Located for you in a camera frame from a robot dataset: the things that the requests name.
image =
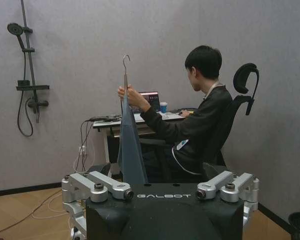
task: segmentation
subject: textured wall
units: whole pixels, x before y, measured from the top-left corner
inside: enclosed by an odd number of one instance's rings
[[[129,82],[138,90],[159,90],[170,108],[200,102],[201,94],[192,94],[184,70],[185,57],[200,42],[198,1],[24,4],[27,23],[34,29],[30,42],[36,49],[36,83],[51,88],[39,98],[50,105],[34,124],[34,135],[23,137],[16,124],[20,92],[15,88],[23,77],[23,55],[17,38],[7,31],[8,23],[22,25],[22,10],[19,0],[0,0],[0,190],[55,183],[72,170],[81,122],[119,112],[116,91],[123,83],[125,53],[131,57]],[[27,130],[24,114],[21,122]],[[96,161],[102,163],[101,136],[93,131],[92,139]]]
[[[260,202],[287,220],[300,211],[300,0],[207,0],[200,13],[200,39],[220,48],[233,95],[235,69],[253,62],[261,72],[251,115],[244,106],[235,119],[226,163],[256,174]]]

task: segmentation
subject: white desk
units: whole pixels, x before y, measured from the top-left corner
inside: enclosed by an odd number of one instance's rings
[[[162,119],[166,122],[177,122],[182,121],[184,117],[176,114],[176,113],[161,113]],[[140,117],[140,113],[134,114],[135,123],[138,129],[139,135],[148,135],[154,134],[154,132],[145,124],[145,121]],[[111,121],[111,122],[104,122],[104,121],[95,121],[93,123],[93,128],[97,129],[98,132],[101,132],[103,137],[103,144],[104,144],[104,153],[105,153],[105,162],[109,163],[109,147],[108,147],[108,136],[113,136],[118,138],[120,136],[120,124],[121,121]],[[118,170],[115,169],[116,166],[113,164],[111,165],[111,172],[113,174],[118,173]]]

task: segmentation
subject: laptop screen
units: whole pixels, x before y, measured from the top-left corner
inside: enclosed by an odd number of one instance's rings
[[[160,111],[159,94],[157,91],[140,92],[140,94],[150,103],[156,112]],[[134,114],[140,113],[137,107],[132,107],[132,111]]]

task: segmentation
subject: office chair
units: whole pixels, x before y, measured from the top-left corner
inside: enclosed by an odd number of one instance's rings
[[[219,122],[217,123],[216,129],[212,134],[211,140],[209,141],[207,146],[204,146],[204,151],[201,158],[202,162],[201,176],[199,177],[200,179],[198,179],[197,176],[193,176],[192,179],[185,179],[182,177],[172,178],[164,154],[164,149],[167,147],[171,148],[171,145],[166,144],[164,140],[140,138],[140,143],[142,145],[148,145],[153,147],[156,159],[158,160],[159,165],[162,169],[163,179],[165,182],[185,183],[189,181],[198,180],[208,181],[226,169],[226,164],[221,153],[221,148],[225,144],[230,134],[239,107],[243,103],[248,103],[245,115],[248,116],[251,112],[251,108],[254,103],[255,93],[259,83],[259,70],[257,69],[257,66],[255,64],[246,63],[236,71],[233,77],[233,86],[235,90],[240,94],[246,94],[249,91],[246,88],[246,83],[250,73],[256,74],[256,84],[254,92],[252,96],[237,95],[223,112]]]

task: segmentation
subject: metal hook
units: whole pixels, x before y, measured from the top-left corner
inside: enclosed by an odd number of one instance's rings
[[[128,57],[128,59],[130,61],[130,57],[129,57],[128,54],[126,54],[126,55],[123,56],[122,61],[123,61],[123,66],[124,66],[124,75],[127,75],[127,67],[126,67],[126,64],[125,64],[126,57]]]

